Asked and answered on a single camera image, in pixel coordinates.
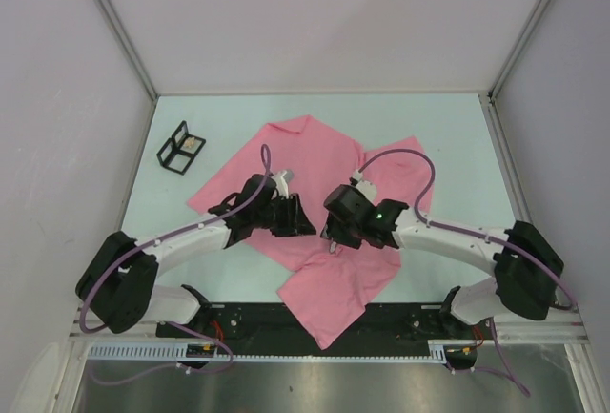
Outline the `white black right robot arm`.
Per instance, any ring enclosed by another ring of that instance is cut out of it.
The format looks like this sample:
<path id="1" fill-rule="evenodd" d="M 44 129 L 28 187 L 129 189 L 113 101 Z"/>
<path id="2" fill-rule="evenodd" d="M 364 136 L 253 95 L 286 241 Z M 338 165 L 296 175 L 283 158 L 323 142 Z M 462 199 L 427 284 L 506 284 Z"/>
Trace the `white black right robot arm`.
<path id="1" fill-rule="evenodd" d="M 457 286 L 445 298 L 439 325 L 461 338 L 484 319 L 512 313 L 543 321 L 555 307 L 564 264 L 530 223 L 516 221 L 506 230 L 477 231 L 433 221 L 417 206 L 383 199 L 374 204 L 354 185 L 342 184 L 325 199 L 328 212 L 322 236 L 357 249 L 414 249 L 475 267 L 486 279 Z"/>

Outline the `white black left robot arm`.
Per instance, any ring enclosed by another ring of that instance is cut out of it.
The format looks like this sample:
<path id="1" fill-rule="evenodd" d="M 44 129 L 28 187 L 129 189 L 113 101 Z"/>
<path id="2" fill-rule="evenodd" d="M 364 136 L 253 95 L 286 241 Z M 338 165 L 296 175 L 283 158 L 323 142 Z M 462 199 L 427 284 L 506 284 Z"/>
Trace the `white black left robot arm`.
<path id="1" fill-rule="evenodd" d="M 211 314 L 202 307 L 202 296 L 188 285 L 163 286 L 159 278 L 198 256 L 233 247 L 256 231 L 274 237 L 315 235 L 299 194 L 289 189 L 292 178 L 289 170 L 255 174 L 203 219 L 161 236 L 139 240 L 122 231 L 110 234 L 75 287 L 82 301 L 80 330 L 121 334 L 149 318 L 175 321 L 193 337 L 204 334 Z"/>

